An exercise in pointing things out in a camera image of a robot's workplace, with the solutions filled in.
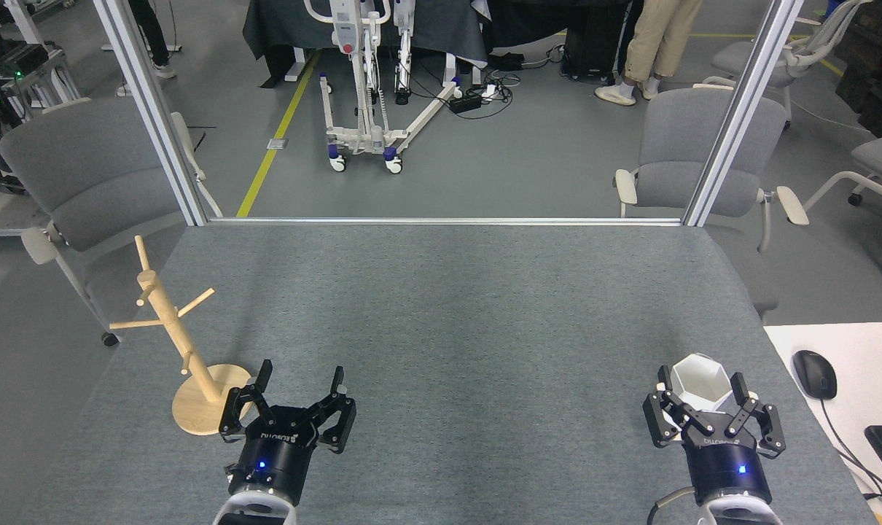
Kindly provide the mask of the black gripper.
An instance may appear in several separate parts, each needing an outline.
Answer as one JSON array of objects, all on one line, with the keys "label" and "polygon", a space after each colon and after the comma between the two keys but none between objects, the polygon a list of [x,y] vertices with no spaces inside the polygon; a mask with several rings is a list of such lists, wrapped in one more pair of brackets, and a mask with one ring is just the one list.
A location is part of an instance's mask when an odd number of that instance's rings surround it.
[{"label": "black gripper", "polygon": [[759,454],[770,459],[780,455],[787,448],[787,440],[777,407],[761,403],[748,390],[742,373],[734,373],[730,385],[740,410],[725,428],[727,437],[721,433],[706,436],[702,435],[704,417],[672,391],[671,366],[661,366],[657,377],[655,390],[642,402],[642,411],[656,448],[664,448],[688,427],[698,430],[685,433],[685,456],[695,501],[706,504],[724,495],[746,494],[770,504],[770,487],[757,455],[757,440],[742,430],[748,419],[754,418],[761,433],[759,446],[772,452]]},{"label": "black gripper", "polygon": [[[335,367],[330,392],[321,401],[309,408],[269,408],[264,392],[272,370],[270,359],[264,359],[254,382],[235,386],[227,393],[219,422],[222,439],[243,432],[241,411],[247,403],[255,405],[260,415],[246,428],[240,459],[229,467],[229,493],[273,489],[292,505],[298,505],[315,447],[324,444],[335,454],[344,451],[356,416],[356,402],[347,396],[343,367]],[[335,413],[339,413],[337,422],[321,431]]]}]

